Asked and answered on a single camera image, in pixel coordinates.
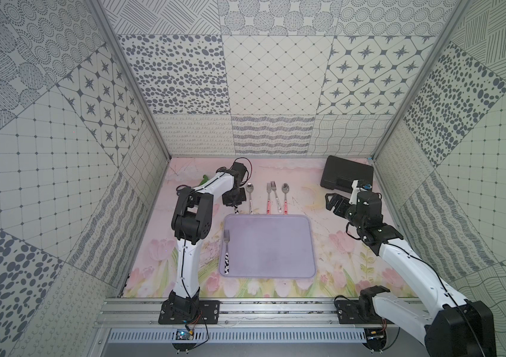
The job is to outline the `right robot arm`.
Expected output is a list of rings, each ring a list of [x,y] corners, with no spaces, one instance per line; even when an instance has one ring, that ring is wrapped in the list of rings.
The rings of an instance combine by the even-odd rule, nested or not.
[[[430,356],[496,356],[491,309],[452,288],[395,227],[384,223],[379,193],[355,188],[351,197],[328,193],[325,201],[327,210],[355,227],[354,239],[388,263],[424,305],[416,309],[388,288],[371,286],[357,301],[335,297],[339,322],[347,322],[349,315],[366,322],[391,322],[421,342]]]

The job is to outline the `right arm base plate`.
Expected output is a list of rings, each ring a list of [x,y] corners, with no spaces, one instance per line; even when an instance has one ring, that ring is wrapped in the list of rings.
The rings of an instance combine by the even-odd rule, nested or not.
[[[341,325],[382,325],[383,322],[391,324],[391,321],[379,317],[373,309],[365,310],[358,300],[337,296],[333,301],[333,305],[336,309],[338,322]]]

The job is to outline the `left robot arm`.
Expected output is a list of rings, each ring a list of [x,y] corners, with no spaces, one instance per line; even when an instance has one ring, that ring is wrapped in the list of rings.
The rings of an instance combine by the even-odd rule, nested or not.
[[[220,167],[205,183],[177,190],[171,228],[177,239],[177,278],[173,293],[194,299],[199,295],[199,256],[202,241],[210,233],[214,204],[221,201],[237,208],[246,200],[244,186],[252,176],[252,166],[235,160],[230,167]]]

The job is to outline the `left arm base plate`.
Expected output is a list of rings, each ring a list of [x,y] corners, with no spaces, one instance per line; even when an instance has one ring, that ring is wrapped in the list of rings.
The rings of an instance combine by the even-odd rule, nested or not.
[[[186,300],[175,303],[167,300],[162,304],[159,324],[217,324],[220,313],[219,300],[199,300],[198,305]]]

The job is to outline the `white Hello Kitty spoon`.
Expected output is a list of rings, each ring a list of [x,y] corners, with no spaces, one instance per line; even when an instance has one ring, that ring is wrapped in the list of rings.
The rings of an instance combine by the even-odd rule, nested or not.
[[[248,195],[248,203],[249,203],[249,213],[253,214],[253,203],[252,203],[252,194],[254,192],[254,185],[252,183],[246,184],[246,192]]]

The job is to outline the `white Hello Kitty fork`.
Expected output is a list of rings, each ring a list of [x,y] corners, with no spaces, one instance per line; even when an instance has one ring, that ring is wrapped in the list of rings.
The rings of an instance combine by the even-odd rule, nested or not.
[[[281,205],[281,201],[280,201],[280,199],[278,197],[276,182],[275,181],[271,181],[270,182],[270,187],[271,187],[272,193],[275,196],[275,201],[276,201],[276,204],[277,204],[277,207],[278,207],[278,212],[281,213],[282,212],[282,205]]]

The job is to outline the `cow pattern handle fork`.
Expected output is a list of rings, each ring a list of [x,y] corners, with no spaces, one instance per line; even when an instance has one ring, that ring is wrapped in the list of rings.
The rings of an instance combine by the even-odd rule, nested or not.
[[[228,229],[224,230],[223,241],[225,246],[224,274],[228,275],[230,272],[230,255],[229,255],[230,232]]]

